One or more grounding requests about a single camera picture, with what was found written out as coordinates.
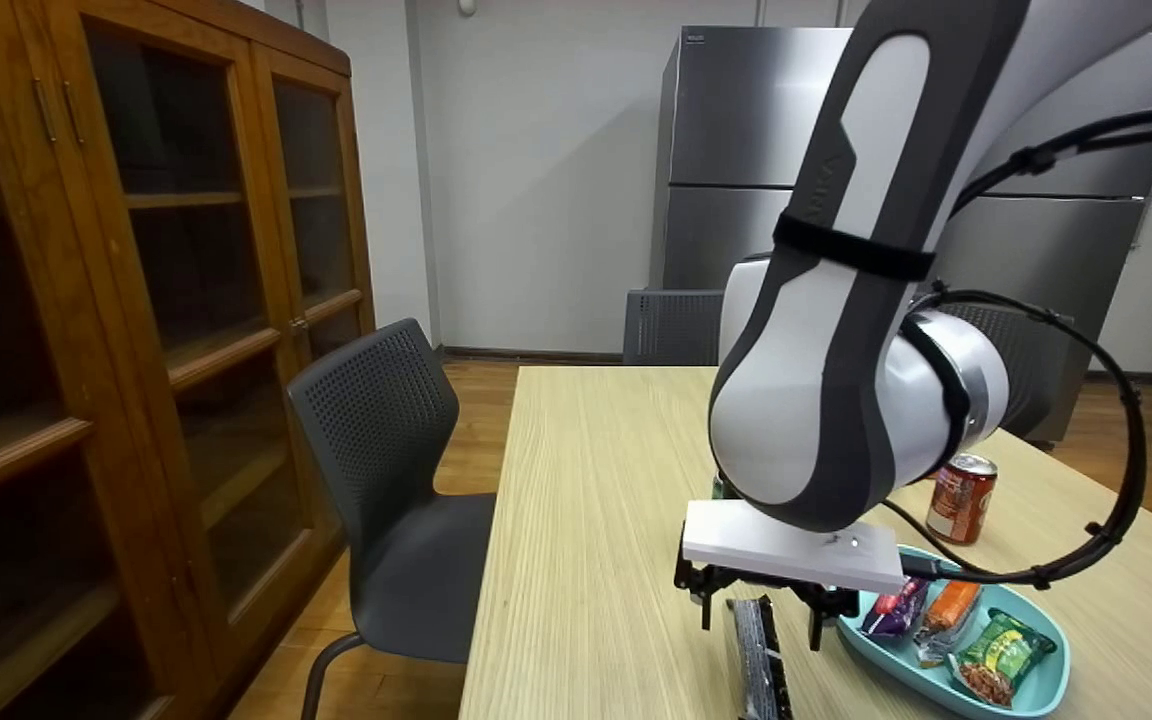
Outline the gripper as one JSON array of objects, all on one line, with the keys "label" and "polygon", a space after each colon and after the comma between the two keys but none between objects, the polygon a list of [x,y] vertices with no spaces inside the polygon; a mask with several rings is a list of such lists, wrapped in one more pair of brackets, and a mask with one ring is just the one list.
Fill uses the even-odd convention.
[{"label": "gripper", "polygon": [[826,626],[835,623],[838,617],[855,617],[859,614],[859,592],[855,589],[826,588],[817,583],[799,582],[759,571],[723,568],[721,564],[704,564],[703,568],[696,568],[684,556],[684,536],[685,524],[682,524],[675,561],[675,588],[685,591],[690,600],[702,611],[704,632],[710,630],[713,597],[730,588],[737,579],[758,588],[790,588],[797,600],[809,607],[808,646],[812,652],[820,650]]}]

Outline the black snack bar packet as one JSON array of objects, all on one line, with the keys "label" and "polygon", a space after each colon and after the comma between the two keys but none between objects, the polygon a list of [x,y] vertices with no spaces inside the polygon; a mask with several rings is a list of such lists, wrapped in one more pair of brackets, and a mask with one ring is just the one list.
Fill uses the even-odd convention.
[{"label": "black snack bar packet", "polygon": [[790,694],[767,594],[755,600],[726,600],[732,616],[742,679],[737,720],[794,720]]}]

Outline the purple snack packet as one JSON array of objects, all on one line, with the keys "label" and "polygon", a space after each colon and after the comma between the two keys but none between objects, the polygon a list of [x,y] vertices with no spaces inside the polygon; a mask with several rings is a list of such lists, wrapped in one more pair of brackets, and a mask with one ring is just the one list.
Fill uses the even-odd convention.
[{"label": "purple snack packet", "polygon": [[886,642],[905,638],[919,623],[927,602],[929,579],[908,577],[896,594],[878,594],[858,624],[865,638]]}]

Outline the orange snack packet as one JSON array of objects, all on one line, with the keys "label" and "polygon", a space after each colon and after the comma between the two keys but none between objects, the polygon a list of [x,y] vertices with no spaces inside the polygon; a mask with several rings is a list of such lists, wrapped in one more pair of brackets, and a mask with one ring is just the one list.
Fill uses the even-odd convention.
[{"label": "orange snack packet", "polygon": [[982,585],[970,582],[948,582],[922,616],[922,624],[914,634],[916,661],[920,667],[937,667],[945,662],[980,600]]}]

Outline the teal oval tray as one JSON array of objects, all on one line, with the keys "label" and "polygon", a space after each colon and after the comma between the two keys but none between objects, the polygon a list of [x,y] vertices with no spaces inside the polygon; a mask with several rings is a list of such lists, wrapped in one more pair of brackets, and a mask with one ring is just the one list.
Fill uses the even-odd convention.
[{"label": "teal oval tray", "polygon": [[1009,585],[983,588],[972,620],[955,644],[956,651],[968,647],[990,624],[991,611],[1005,611],[1020,620],[1020,623],[1046,635],[1055,643],[1055,651],[1044,657],[1020,683],[1009,708],[978,700],[973,694],[967,691],[965,687],[957,683],[957,679],[952,675],[952,669],[946,664],[922,667],[914,646],[916,626],[911,626],[909,632],[899,638],[873,639],[867,634],[861,632],[861,624],[867,617],[867,611],[872,609],[878,594],[861,591],[858,598],[859,615],[838,620],[838,632],[847,646],[896,682],[916,694],[922,694],[952,714],[968,717],[969,720],[1043,720],[1064,700],[1073,659],[1070,642],[1066,637],[1064,629],[1046,611]]}]

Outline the red soda can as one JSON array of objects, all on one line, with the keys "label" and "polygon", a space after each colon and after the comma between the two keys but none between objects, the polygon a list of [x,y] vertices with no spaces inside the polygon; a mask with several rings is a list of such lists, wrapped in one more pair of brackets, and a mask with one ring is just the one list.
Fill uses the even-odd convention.
[{"label": "red soda can", "polygon": [[995,462],[978,454],[957,454],[934,473],[925,526],[942,541],[968,546],[978,541],[993,491]]}]

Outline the green snack packet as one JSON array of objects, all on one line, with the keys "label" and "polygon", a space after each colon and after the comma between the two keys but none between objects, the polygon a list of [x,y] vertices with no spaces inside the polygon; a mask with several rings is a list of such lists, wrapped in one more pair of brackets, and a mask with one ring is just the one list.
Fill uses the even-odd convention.
[{"label": "green snack packet", "polygon": [[987,611],[987,624],[964,650],[948,653],[952,676],[979,702],[1011,708],[1030,670],[1059,650],[1056,641],[1002,609]]}]

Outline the grey plastic chair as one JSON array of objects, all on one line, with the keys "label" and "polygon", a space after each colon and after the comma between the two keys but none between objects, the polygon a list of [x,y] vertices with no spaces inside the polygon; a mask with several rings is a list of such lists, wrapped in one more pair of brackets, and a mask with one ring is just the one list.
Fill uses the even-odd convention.
[{"label": "grey plastic chair", "polygon": [[626,297],[627,366],[714,366],[723,291],[631,290]]},{"label": "grey plastic chair", "polygon": [[316,720],[329,664],[355,647],[467,664],[497,497],[435,491],[460,401],[412,318],[320,357],[287,393],[349,551],[355,630],[308,673],[301,720]]}]

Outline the stainless steel refrigerator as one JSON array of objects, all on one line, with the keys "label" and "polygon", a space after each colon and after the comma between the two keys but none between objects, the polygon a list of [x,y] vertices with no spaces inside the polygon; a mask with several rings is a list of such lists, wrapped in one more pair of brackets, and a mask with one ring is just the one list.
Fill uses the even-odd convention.
[{"label": "stainless steel refrigerator", "polygon": [[[649,285],[723,290],[768,251],[850,29],[684,26],[660,94]],[[1093,120],[1152,108],[1152,35],[1044,97],[975,173]],[[946,223],[933,276],[1056,311],[1097,338],[1152,194],[1152,143],[1007,179]]]}]

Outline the wooden glass-door cabinet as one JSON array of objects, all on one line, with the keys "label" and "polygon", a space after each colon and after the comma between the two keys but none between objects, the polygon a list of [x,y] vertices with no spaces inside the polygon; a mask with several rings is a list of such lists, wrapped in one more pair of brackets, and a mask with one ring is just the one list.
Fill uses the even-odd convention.
[{"label": "wooden glass-door cabinet", "polygon": [[0,720],[205,720],[342,547],[288,384],[376,327],[343,50],[0,0]]}]

